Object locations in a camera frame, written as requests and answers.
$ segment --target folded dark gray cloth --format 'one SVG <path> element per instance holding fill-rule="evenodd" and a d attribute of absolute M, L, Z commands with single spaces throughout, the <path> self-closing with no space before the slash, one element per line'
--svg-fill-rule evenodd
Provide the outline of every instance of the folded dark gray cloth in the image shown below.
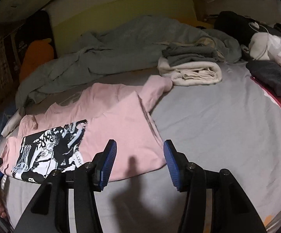
<path fill-rule="evenodd" d="M 270 86 L 281 97 L 281 67 L 271 60 L 252 60 L 246 64 L 251 75 Z"/>
<path fill-rule="evenodd" d="M 162 55 L 167 58 L 170 67 L 191 61 L 218 61 L 217 50 L 210 46 L 178 46 L 170 44 Z"/>

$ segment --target graphic print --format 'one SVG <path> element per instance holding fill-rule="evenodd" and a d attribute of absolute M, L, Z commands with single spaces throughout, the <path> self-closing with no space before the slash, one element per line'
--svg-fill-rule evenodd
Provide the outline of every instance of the graphic print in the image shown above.
<path fill-rule="evenodd" d="M 12 176 L 42 183 L 53 169 L 65 172 L 81 166 L 84 162 L 79 145 L 86 125 L 82 120 L 24 137 Z"/>

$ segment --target metal screw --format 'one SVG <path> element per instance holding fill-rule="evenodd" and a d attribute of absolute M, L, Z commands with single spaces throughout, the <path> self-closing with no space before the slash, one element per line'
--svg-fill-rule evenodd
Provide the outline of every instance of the metal screw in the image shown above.
<path fill-rule="evenodd" d="M 60 170 L 58 170 L 58 169 L 54 169 L 54 170 L 51 171 L 51 174 L 53 176 L 58 175 L 59 173 L 60 173 Z"/>
<path fill-rule="evenodd" d="M 220 172 L 223 174 L 223 175 L 229 175 L 230 174 L 230 171 L 228 169 L 221 169 Z"/>
<path fill-rule="evenodd" d="M 92 162 L 86 162 L 86 163 L 84 164 L 84 167 L 85 167 L 86 169 L 91 168 L 91 167 L 93 167 L 93 166 L 94 166 L 94 164 L 93 164 Z"/>
<path fill-rule="evenodd" d="M 189 162 L 188 164 L 187 164 L 187 167 L 189 168 L 189 169 L 194 169 L 194 168 L 196 168 L 196 163 L 192 163 L 192 162 Z"/>

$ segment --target t-shirt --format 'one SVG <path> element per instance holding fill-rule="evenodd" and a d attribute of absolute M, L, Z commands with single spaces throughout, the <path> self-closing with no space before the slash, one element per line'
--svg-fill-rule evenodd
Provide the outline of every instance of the t-shirt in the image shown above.
<path fill-rule="evenodd" d="M 149 112 L 171 88 L 172 81 L 158 75 L 144 86 L 95 83 L 75 103 L 27 115 L 5 145 L 0 170 L 41 183 L 53 169 L 74 170 L 92 161 L 109 139 L 117 142 L 110 181 L 159 169 L 165 164 L 163 143 Z"/>

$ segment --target bed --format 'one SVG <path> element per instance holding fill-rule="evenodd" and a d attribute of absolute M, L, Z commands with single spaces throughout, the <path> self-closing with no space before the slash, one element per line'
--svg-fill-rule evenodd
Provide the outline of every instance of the bed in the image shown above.
<path fill-rule="evenodd" d="M 281 210 L 281 108 L 250 79 L 245 65 L 219 65 L 222 82 L 174 86 L 151 116 L 162 139 L 171 139 L 190 161 L 207 170 L 229 169 L 262 221 L 269 220 Z M 109 75 L 97 81 L 143 85 L 151 74 L 157 73 L 153 68 Z M 28 107 L 27 114 L 43 113 L 54 102 L 74 102 L 93 83 L 50 95 L 40 104 Z M 4 143 L 2 139 L 0 153 Z M 13 226 L 38 187 L 10 177 L 4 179 L 4 201 Z M 70 190 L 70 228 L 75 232 L 72 197 Z M 95 198 L 104 232 L 177 232 L 185 194 L 177 192 L 164 166 L 110 182 Z"/>

